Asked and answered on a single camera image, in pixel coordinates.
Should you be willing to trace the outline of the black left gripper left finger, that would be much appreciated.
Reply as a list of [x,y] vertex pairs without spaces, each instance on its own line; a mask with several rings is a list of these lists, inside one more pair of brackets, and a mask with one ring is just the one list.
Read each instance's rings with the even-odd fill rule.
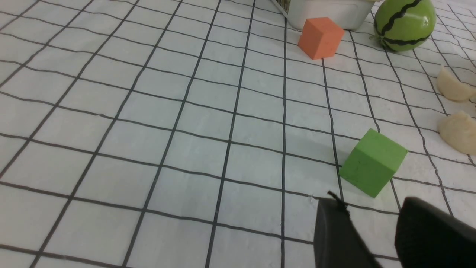
[[381,268],[350,219],[347,204],[328,191],[318,202],[314,232],[316,268]]

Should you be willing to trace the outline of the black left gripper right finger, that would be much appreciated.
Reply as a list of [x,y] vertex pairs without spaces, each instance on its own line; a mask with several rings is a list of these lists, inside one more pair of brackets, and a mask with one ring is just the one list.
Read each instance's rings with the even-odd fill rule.
[[474,268],[476,230],[418,197],[406,197],[395,249],[403,268]]

